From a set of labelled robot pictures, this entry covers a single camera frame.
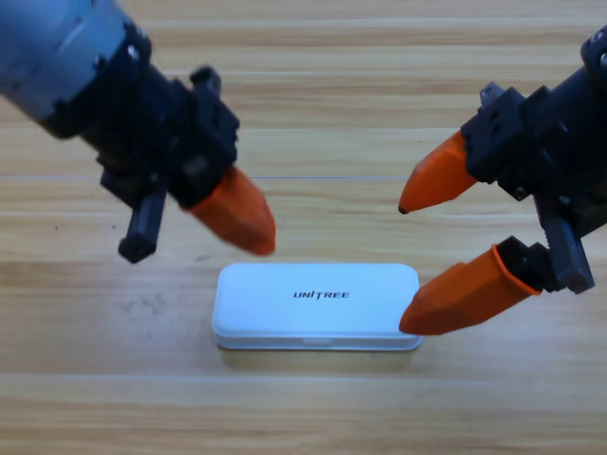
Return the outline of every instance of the robotic hand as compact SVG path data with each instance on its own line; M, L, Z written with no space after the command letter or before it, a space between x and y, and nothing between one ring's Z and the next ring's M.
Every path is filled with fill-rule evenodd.
M400 329L441 335L480 324L542 291L594 286L581 238L607 222L607 27L581 48L583 68L525 98L495 83L478 114L414 169L408 213L454 199L476 182L532 195L549 249L510 237L422 286Z
M97 151L101 185L133 210L122 257L156 251L167 192L223 241L270 254L274 220L234 166L239 121L219 76L202 67L188 89L151 54L114 0L0 2L0 94L54 137Z

